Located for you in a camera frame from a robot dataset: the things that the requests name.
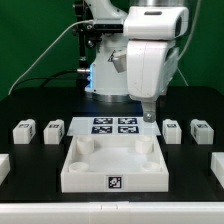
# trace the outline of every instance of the white plastic base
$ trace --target white plastic base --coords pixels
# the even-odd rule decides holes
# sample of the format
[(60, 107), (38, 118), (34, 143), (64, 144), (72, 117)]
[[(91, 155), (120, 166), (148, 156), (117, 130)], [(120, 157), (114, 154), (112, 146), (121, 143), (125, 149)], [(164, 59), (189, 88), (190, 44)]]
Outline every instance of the white plastic base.
[(166, 144), (181, 144), (182, 130), (177, 121), (163, 121), (163, 137)]
[(10, 171), (9, 155), (0, 154), (0, 185), (8, 175), (9, 171)]
[(223, 224), (224, 203), (0, 204), (3, 224)]
[(32, 119), (20, 121), (13, 129), (14, 144), (29, 144), (36, 134), (36, 123)]
[(74, 136), (62, 192), (167, 192), (169, 173), (156, 136)]
[(194, 119), (191, 121), (191, 135), (198, 144), (213, 144), (214, 130), (206, 121)]

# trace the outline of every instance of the small white block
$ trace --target small white block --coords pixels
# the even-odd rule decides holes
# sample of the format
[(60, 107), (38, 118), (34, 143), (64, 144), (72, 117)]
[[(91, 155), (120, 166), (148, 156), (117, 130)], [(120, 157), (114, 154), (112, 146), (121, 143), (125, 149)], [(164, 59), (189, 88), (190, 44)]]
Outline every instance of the small white block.
[(163, 136), (166, 144), (181, 144), (182, 130), (177, 121), (163, 121)]
[(14, 144), (29, 144), (35, 134), (36, 123), (34, 120), (20, 121), (13, 129)]
[(224, 153), (212, 153), (211, 170), (224, 188)]
[(58, 145), (65, 134), (64, 121), (50, 121), (44, 129), (44, 143)]
[(10, 171), (9, 155), (0, 154), (0, 185)]
[(191, 135), (198, 144), (213, 144), (214, 130), (206, 121), (194, 119), (191, 121)]

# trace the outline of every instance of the green backdrop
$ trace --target green backdrop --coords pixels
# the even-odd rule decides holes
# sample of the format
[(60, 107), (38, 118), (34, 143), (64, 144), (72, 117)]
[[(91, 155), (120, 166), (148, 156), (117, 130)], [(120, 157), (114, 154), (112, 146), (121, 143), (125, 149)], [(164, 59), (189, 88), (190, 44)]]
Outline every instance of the green backdrop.
[[(0, 99), (13, 82), (39, 55), (75, 21), (73, 0), (0, 0)], [(128, 0), (112, 0), (128, 8)], [(189, 8), (195, 11), (196, 0)], [(192, 86), (210, 86), (224, 94), (224, 1), (202, 0), (200, 17), (189, 50), (179, 63)], [(58, 71), (77, 68), (78, 43), (71, 32), (28, 74), (48, 77)], [(38, 86), (41, 81), (23, 86)], [(54, 81), (51, 85), (74, 85)], [(178, 74), (171, 85), (184, 85)]]

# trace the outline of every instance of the black tabletop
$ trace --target black tabletop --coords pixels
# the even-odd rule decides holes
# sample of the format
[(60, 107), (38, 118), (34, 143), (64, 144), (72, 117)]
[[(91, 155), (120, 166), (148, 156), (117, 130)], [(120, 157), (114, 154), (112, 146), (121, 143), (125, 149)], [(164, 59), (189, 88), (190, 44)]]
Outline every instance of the black tabletop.
[[(51, 120), (73, 117), (142, 116), (138, 102), (103, 103), (86, 99), (74, 88), (26, 88), (0, 102), (0, 153), (8, 153), (11, 171), (0, 186), (0, 203), (21, 202), (211, 202), (224, 201), (224, 190), (210, 169), (212, 152), (224, 151), (224, 96), (206, 87), (170, 87), (158, 100), (157, 121), (177, 120), (181, 145), (158, 137), (169, 170), (166, 193), (62, 193), (60, 173), (71, 137), (44, 145), (43, 130)], [(20, 120), (34, 119), (37, 134), (29, 145), (14, 145), (12, 130)], [(215, 131), (213, 145), (197, 145), (190, 135), (193, 119), (206, 120)]]

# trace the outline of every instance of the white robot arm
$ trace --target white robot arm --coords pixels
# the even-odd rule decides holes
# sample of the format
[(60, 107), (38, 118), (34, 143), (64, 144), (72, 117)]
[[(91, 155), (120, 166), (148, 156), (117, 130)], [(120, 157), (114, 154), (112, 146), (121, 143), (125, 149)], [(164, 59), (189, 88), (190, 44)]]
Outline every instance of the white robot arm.
[(188, 9), (139, 0), (127, 15), (110, 0), (85, 2), (94, 17), (93, 29), (102, 33), (86, 92), (105, 101), (129, 95), (142, 102), (144, 121), (154, 122), (156, 100), (177, 69), (175, 38), (187, 30)]
[(188, 17), (185, 7), (131, 7), (125, 20), (128, 91), (142, 102), (146, 122), (156, 120), (156, 100), (177, 69), (174, 39), (186, 32)]

